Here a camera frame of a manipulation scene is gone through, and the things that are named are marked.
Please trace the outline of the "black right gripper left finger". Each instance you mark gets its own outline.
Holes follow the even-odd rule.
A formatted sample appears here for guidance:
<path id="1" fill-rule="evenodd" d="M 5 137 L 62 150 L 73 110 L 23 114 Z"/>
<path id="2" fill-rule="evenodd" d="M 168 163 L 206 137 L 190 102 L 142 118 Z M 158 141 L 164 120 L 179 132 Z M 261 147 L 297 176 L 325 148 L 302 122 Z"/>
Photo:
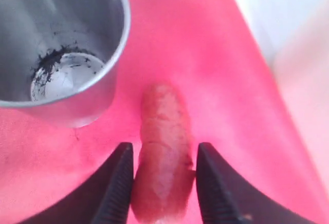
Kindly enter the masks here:
<path id="1" fill-rule="evenodd" d="M 133 146 L 122 142 L 78 188 L 23 222 L 126 223 L 133 181 Z"/>

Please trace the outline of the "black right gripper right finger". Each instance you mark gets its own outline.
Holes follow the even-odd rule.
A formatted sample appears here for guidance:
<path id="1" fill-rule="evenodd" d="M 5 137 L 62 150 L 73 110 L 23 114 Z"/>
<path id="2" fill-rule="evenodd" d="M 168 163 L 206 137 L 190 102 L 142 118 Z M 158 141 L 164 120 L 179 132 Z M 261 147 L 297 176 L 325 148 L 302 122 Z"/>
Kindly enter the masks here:
<path id="1" fill-rule="evenodd" d="M 208 142 L 198 146 L 196 191 L 203 223 L 310 223 L 257 190 Z"/>

